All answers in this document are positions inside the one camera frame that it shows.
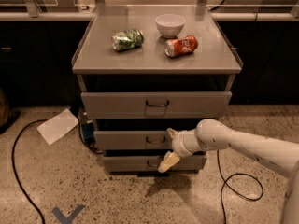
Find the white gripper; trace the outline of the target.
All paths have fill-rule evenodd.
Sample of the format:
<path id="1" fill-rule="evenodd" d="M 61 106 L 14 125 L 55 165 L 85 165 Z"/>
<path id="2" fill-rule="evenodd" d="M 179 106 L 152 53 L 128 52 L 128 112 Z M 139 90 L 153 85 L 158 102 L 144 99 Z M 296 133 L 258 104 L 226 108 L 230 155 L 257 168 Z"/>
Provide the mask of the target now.
<path id="1" fill-rule="evenodd" d="M 158 167 L 160 173 L 165 173 L 180 161 L 181 158 L 189 157 L 193 153 L 200 151 L 200 145 L 195 130 L 176 131 L 172 128 L 167 129 L 172 138 L 172 149 L 168 151 Z"/>

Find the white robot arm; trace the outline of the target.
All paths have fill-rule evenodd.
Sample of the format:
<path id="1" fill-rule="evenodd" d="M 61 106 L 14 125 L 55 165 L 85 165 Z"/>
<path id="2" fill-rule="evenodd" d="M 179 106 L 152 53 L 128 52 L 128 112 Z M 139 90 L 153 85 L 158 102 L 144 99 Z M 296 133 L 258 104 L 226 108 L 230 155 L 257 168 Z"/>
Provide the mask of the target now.
<path id="1" fill-rule="evenodd" d="M 201 120 L 195 129 L 176 131 L 168 128 L 173 151 L 159 165 L 164 173 L 181 159 L 198 151 L 231 148 L 289 179 L 279 224 L 299 224 L 299 145 L 233 130 L 214 119 Z"/>

